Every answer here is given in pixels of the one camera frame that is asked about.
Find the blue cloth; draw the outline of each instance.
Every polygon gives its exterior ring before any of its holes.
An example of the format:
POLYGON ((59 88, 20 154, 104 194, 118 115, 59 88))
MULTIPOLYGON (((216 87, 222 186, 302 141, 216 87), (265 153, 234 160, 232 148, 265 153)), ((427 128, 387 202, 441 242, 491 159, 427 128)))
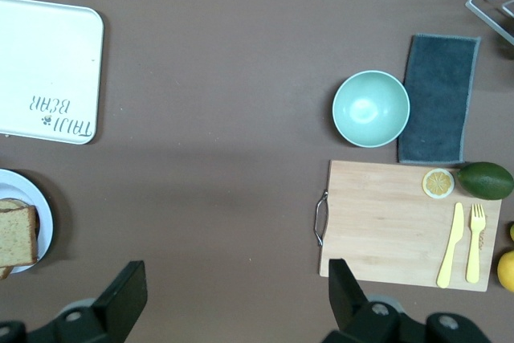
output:
POLYGON ((479 38, 418 34, 404 81, 410 117, 398 138, 398 160, 463 163, 464 129, 479 38))

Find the avocado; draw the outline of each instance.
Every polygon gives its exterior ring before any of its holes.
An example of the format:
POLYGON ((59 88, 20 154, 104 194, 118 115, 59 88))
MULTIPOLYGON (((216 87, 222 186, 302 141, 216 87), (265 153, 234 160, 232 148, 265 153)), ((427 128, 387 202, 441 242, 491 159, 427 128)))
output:
POLYGON ((501 200, 514 190, 514 178, 492 162, 473 162, 457 172, 460 185, 472 196, 484 200, 501 200))

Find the white wire rack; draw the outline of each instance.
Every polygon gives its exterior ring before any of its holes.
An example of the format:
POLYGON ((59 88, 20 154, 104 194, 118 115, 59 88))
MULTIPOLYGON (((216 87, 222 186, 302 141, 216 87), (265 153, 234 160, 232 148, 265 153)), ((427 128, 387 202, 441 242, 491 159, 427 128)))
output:
POLYGON ((514 0, 468 0, 466 7, 514 45, 514 0))

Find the knife handle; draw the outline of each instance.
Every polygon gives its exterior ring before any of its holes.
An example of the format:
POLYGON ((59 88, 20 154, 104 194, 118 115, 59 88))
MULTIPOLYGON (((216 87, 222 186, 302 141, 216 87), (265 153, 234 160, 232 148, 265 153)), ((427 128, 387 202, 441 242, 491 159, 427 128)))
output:
POLYGON ((479 261, 479 233, 471 233, 471 246, 469 248, 469 258, 467 261, 466 280, 469 283, 478 283, 480 276, 479 261))
POLYGON ((448 244, 446 253, 444 254, 443 263, 437 276, 437 285, 440 288, 446 288, 450 284, 451 266, 453 265, 453 254, 455 244, 448 244))

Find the yellow knife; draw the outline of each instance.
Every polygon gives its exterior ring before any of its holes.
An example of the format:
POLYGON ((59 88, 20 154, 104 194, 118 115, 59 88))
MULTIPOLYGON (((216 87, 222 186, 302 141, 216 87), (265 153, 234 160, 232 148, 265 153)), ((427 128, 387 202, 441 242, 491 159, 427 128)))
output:
POLYGON ((437 276, 437 285, 440 288, 448 287, 451 276, 451 265, 453 264, 453 254, 455 245, 463 237, 464 234, 464 210, 463 204, 457 202, 453 213, 453 223, 451 224, 450 239, 448 240, 447 251, 444 254, 443 264, 437 276))

